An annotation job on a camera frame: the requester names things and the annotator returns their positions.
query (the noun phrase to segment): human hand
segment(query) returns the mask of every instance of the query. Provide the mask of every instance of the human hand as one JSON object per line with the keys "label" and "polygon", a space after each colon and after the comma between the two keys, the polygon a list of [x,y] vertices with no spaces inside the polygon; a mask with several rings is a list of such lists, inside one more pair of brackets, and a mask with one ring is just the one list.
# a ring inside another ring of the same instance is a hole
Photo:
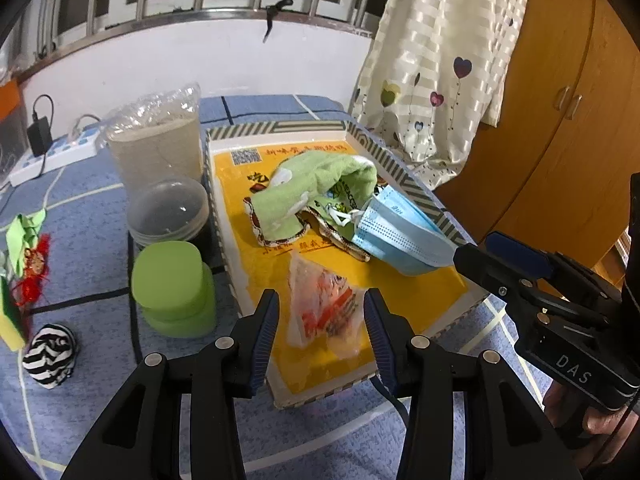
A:
{"label": "human hand", "polygon": [[[554,381],[546,391],[545,398],[542,401],[545,407],[545,415],[555,428],[564,424],[567,416],[570,415],[570,413],[563,412],[568,393],[568,389],[565,386]],[[582,428],[586,433],[596,435],[596,437],[592,438],[586,446],[572,452],[578,469],[585,469],[591,464],[596,453],[599,452],[606,439],[615,430],[625,411],[626,408],[614,413],[601,413],[591,406],[587,408],[582,420]],[[607,464],[616,457],[636,426],[638,418],[635,412],[629,414],[622,427],[607,445],[607,449],[600,454],[594,465]]]}

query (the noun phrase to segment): white wall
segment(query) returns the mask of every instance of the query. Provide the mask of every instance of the white wall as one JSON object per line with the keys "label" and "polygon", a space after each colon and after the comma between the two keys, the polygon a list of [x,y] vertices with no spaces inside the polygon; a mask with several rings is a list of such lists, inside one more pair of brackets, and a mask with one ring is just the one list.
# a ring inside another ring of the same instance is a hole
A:
{"label": "white wall", "polygon": [[314,94],[346,108],[371,40],[329,28],[260,20],[177,23],[94,44],[23,83],[27,109],[41,93],[56,104],[53,137],[83,113],[111,109],[197,81],[203,96]]}

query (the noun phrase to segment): blue checkered bedsheet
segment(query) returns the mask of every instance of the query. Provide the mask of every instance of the blue checkered bedsheet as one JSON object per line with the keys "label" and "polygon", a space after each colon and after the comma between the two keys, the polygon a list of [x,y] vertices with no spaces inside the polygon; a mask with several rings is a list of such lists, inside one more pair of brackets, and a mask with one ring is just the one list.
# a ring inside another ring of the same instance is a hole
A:
{"label": "blue checkered bedsheet", "polygon": [[[200,105],[203,132],[230,123],[316,118],[352,120],[338,103],[313,96],[215,97],[204,98]],[[0,198],[0,208],[7,197]],[[108,150],[19,186],[0,213],[2,232],[16,214],[31,213],[43,205],[47,208],[43,231],[51,234],[51,270],[33,325],[36,330],[48,322],[67,325],[79,339],[80,351],[73,376],[45,390],[23,373],[20,354],[0,344],[0,419],[34,469],[43,478],[55,480],[136,367],[132,339],[137,337],[143,355],[155,351],[168,358],[187,355],[228,334],[237,316],[228,277],[218,269],[214,278],[220,322],[213,334],[195,340],[165,338],[139,315],[138,329],[132,331],[126,293],[126,195]],[[6,248],[4,236],[0,248]],[[84,303],[76,304],[77,298],[84,298]],[[517,358],[515,337],[504,304],[491,297],[443,332],[439,342],[446,349],[469,354],[497,350],[540,401],[550,380]],[[181,442],[188,442],[188,397],[182,411]],[[404,426],[391,404],[367,381],[284,411],[274,408],[267,388],[262,387],[254,399],[236,401],[236,415],[249,480],[396,477]],[[452,478],[461,479],[461,397],[456,397],[455,428]],[[188,478],[186,446],[180,462]]]}

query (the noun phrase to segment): metal screw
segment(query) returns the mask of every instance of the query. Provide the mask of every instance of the metal screw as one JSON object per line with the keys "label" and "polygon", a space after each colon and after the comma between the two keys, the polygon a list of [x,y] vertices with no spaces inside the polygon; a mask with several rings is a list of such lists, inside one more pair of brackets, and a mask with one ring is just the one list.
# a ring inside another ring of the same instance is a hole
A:
{"label": "metal screw", "polygon": [[234,340],[230,338],[228,335],[219,337],[216,339],[216,347],[221,350],[226,350],[227,348],[231,348],[234,345]]}
{"label": "metal screw", "polygon": [[411,344],[416,348],[428,348],[429,343],[430,343],[429,338],[423,335],[414,335],[411,338]]}
{"label": "metal screw", "polygon": [[500,354],[494,350],[487,350],[486,352],[483,352],[482,358],[492,365],[500,362]]}
{"label": "metal screw", "polygon": [[158,366],[162,362],[162,356],[157,353],[149,354],[145,357],[145,365]]}

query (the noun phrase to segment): patterned tape border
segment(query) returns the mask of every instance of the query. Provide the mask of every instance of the patterned tape border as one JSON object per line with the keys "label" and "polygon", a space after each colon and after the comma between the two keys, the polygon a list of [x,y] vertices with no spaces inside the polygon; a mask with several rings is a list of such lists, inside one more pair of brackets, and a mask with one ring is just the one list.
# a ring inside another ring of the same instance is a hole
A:
{"label": "patterned tape border", "polygon": [[[438,205],[420,188],[413,177],[411,177],[411,175],[407,173],[407,171],[396,162],[395,156],[393,156],[392,153],[389,152],[389,150],[387,150],[386,148],[378,145],[373,140],[373,138],[367,132],[364,132],[362,129],[360,129],[357,124],[351,123],[350,121],[270,121],[263,123],[235,124],[233,126],[220,126],[207,130],[206,152],[204,157],[205,168],[208,177],[206,179],[206,188],[207,194],[209,195],[209,211],[213,222],[213,227],[218,238],[220,253],[222,254],[222,259],[224,261],[225,270],[227,273],[229,273],[229,263],[226,259],[226,254],[222,246],[222,234],[220,232],[218,219],[216,217],[213,186],[211,184],[213,182],[214,175],[213,168],[211,167],[209,160],[210,143],[215,142],[216,140],[233,139],[235,137],[302,131],[347,132],[356,140],[356,142],[358,142],[367,150],[367,152],[369,152],[369,154],[386,170],[389,175],[391,175],[391,177],[399,184],[402,190],[404,190],[404,192],[407,193],[409,197],[411,197],[411,199],[418,206],[418,208],[421,209],[421,211],[423,211],[429,218],[431,218],[431,220],[435,222],[435,224],[442,230],[447,238],[449,238],[453,241],[453,243],[459,246],[466,243],[463,235],[458,231],[455,225],[453,225],[451,220],[449,220],[447,214],[442,211],[438,207]],[[236,297],[236,291],[234,290],[232,283],[229,284],[229,289],[231,290],[231,295],[236,302],[236,309],[238,310],[238,312],[240,312],[238,298]],[[476,307],[477,305],[472,306],[453,323],[438,332],[436,336],[440,335],[443,332],[446,332],[447,330],[450,330],[453,326],[457,325],[457,323],[465,319],[465,317],[469,316]],[[279,404],[278,400],[275,399],[275,396],[273,395],[271,386],[268,383],[267,386],[271,391],[271,395],[274,397],[274,405],[276,406],[276,408],[283,409],[299,407],[303,406],[304,404],[313,402],[314,400],[324,399],[325,397],[341,392],[342,390],[351,388],[354,384],[358,384],[368,379],[369,377],[371,377],[371,375],[367,374],[360,379],[349,381],[342,386],[334,388],[328,392],[309,397],[308,399],[300,400],[299,402],[292,402],[290,404]]]}

